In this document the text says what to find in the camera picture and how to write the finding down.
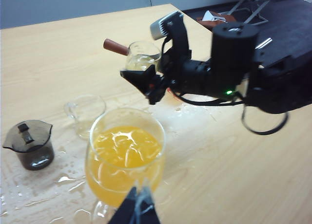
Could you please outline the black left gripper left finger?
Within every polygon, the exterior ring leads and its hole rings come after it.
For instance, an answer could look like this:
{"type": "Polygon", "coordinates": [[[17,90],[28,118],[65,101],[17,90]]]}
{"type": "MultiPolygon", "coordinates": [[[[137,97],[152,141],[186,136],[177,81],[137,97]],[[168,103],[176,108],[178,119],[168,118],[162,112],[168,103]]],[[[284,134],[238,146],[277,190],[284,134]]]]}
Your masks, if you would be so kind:
{"type": "Polygon", "coordinates": [[[112,224],[133,224],[135,222],[136,191],[136,187],[130,189],[129,193],[111,218],[112,224]]]}

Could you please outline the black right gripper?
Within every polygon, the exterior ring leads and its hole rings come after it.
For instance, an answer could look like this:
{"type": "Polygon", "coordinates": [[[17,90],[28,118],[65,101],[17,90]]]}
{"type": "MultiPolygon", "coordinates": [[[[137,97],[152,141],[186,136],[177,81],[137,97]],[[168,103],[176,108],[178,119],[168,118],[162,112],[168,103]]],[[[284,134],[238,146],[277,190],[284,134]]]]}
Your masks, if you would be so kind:
{"type": "Polygon", "coordinates": [[[174,93],[212,96],[210,64],[208,61],[192,60],[190,49],[170,48],[161,53],[156,74],[155,65],[145,71],[121,70],[120,75],[135,86],[155,105],[165,95],[167,88],[174,93]]]}

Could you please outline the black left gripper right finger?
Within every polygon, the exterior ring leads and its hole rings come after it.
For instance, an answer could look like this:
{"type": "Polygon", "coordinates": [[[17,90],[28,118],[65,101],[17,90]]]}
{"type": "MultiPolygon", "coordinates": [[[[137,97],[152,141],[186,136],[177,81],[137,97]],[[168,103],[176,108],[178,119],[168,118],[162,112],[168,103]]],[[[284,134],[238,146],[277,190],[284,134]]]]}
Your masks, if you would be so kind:
{"type": "Polygon", "coordinates": [[[156,212],[151,189],[143,185],[137,196],[137,223],[161,224],[156,212]]]}

